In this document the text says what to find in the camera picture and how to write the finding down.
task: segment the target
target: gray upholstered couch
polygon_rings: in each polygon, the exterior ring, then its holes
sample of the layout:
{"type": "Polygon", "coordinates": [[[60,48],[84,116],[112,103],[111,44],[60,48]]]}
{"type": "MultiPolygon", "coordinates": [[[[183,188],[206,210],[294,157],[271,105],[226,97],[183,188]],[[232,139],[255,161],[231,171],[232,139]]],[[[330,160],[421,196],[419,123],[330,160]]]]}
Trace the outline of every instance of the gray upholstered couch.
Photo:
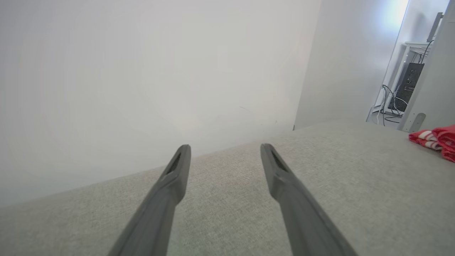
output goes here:
{"type": "MultiPolygon", "coordinates": [[[[334,122],[193,158],[168,255],[291,254],[263,142],[359,255],[455,254],[455,164],[407,133],[334,122]]],[[[1,255],[105,255],[162,170],[0,209],[1,255]]]]}

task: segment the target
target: floor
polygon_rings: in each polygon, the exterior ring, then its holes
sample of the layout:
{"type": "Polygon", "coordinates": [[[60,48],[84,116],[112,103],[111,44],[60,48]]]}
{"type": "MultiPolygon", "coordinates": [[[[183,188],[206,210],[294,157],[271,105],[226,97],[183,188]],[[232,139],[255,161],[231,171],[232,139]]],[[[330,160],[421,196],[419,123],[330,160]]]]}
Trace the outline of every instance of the floor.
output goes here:
{"type": "MultiPolygon", "coordinates": [[[[371,113],[370,116],[368,117],[367,122],[371,122],[371,123],[377,124],[377,121],[376,121],[376,116],[377,115],[378,115],[378,111],[376,111],[374,113],[371,113]]],[[[399,122],[401,120],[400,118],[385,114],[384,118],[388,118],[388,120],[385,120],[385,119],[383,119],[383,115],[384,114],[380,113],[379,116],[378,116],[379,125],[384,125],[386,127],[392,127],[392,128],[395,128],[395,129],[398,128],[399,123],[394,123],[392,121],[399,122]]]]}

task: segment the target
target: couch cushion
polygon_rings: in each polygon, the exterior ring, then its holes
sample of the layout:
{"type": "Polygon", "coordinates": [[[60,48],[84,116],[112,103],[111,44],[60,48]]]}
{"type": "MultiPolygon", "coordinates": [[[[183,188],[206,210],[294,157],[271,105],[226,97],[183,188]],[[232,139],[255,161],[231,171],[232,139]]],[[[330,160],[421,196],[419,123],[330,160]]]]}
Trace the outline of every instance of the couch cushion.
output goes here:
{"type": "MultiPolygon", "coordinates": [[[[332,122],[194,157],[168,255],[291,255],[271,143],[359,255],[455,251],[455,164],[370,123],[332,122]]],[[[2,255],[105,255],[164,167],[0,209],[2,255]]]]}

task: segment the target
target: white wall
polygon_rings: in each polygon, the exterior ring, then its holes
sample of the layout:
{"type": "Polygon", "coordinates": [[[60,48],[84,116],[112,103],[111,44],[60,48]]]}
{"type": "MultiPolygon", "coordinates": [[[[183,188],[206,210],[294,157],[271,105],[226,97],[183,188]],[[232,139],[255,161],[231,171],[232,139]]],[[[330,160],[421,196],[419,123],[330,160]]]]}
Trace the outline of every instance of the white wall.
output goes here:
{"type": "Polygon", "coordinates": [[[413,132],[419,113],[426,115],[419,130],[455,124],[455,1],[451,0],[409,105],[398,129],[413,132]]]}
{"type": "Polygon", "coordinates": [[[0,205],[291,131],[319,4],[3,0],[0,205]]]}
{"type": "MultiPolygon", "coordinates": [[[[445,12],[448,4],[449,0],[409,0],[383,84],[392,88],[393,77],[395,77],[398,71],[398,61],[401,60],[401,56],[405,50],[403,43],[426,42],[436,14],[438,12],[445,12]]],[[[384,95],[381,92],[378,95],[375,106],[379,106],[383,102],[384,95]]]]}
{"type": "Polygon", "coordinates": [[[364,121],[396,43],[407,0],[322,0],[295,120],[364,121]]]}

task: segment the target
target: red and white striped towel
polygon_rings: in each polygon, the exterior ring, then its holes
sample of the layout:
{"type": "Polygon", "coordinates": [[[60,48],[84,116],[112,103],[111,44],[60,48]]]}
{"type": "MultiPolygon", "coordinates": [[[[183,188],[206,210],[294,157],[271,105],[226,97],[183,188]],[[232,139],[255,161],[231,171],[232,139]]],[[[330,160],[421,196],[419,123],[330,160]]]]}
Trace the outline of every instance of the red and white striped towel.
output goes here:
{"type": "Polygon", "coordinates": [[[442,157],[455,163],[455,125],[411,133],[409,140],[427,148],[440,150],[442,157]]]}

